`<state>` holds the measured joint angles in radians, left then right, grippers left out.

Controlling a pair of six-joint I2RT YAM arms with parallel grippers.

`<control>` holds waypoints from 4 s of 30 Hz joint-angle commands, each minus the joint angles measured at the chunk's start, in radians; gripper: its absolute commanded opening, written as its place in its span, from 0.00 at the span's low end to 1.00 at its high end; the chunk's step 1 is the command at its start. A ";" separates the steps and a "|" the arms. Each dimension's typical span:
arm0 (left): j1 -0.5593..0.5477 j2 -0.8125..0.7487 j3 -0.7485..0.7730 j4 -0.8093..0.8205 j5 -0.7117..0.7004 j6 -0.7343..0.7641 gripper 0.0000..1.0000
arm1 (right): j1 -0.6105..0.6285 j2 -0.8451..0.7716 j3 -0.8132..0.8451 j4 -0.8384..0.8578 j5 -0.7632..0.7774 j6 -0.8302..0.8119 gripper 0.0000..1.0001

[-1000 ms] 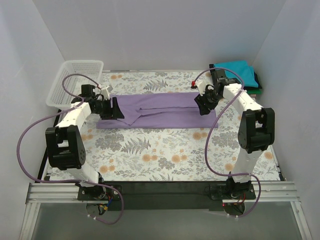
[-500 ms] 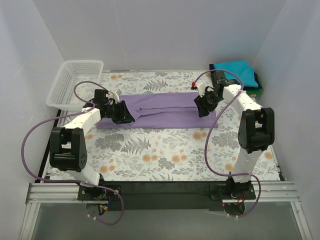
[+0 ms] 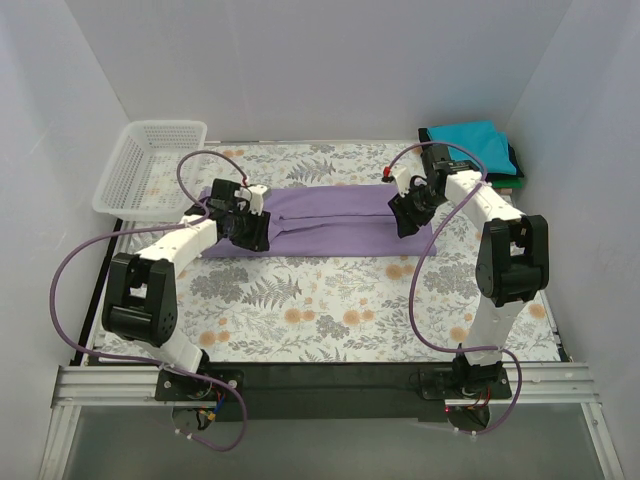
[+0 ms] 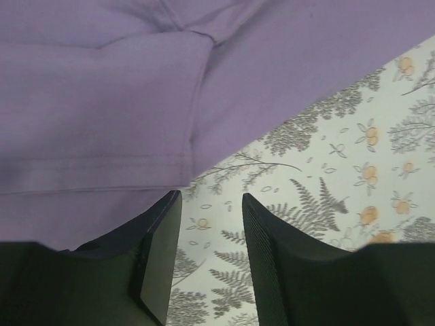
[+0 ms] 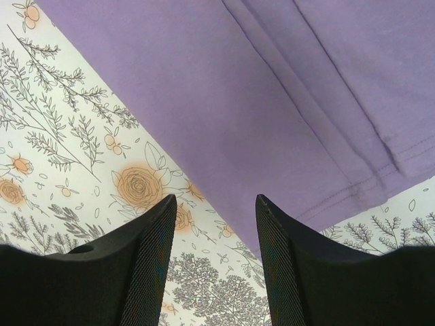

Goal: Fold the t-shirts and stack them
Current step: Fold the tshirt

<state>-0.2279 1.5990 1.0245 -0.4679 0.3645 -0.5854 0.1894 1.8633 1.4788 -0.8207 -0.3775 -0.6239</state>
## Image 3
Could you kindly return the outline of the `purple t shirt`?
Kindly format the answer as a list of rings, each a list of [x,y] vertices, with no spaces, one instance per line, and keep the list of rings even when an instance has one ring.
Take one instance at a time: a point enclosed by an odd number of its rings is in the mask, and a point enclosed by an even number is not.
[[[251,252],[227,239],[203,253],[210,258],[418,256],[433,237],[426,225],[401,238],[388,201],[395,186],[346,185],[274,189],[269,250]]]

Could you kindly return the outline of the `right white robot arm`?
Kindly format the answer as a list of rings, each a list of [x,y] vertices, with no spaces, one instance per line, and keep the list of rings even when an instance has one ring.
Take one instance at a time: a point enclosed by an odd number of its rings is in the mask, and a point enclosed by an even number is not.
[[[392,160],[382,180],[397,188],[389,201],[397,233],[414,235],[439,206],[453,205],[481,234],[475,279],[481,298],[465,340],[450,352],[447,379],[463,395],[503,388],[505,348],[517,316],[549,282],[549,227],[541,215],[526,215],[504,200],[487,180],[482,160],[464,147],[463,161],[432,160],[413,175]]]

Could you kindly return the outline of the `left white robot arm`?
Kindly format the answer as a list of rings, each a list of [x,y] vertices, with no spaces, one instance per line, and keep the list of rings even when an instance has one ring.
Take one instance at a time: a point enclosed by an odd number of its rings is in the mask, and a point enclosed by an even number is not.
[[[221,240],[250,252],[269,249],[270,189],[213,181],[210,194],[185,211],[179,227],[134,254],[110,264],[102,327],[141,345],[162,366],[195,373],[204,352],[178,327],[177,277]]]

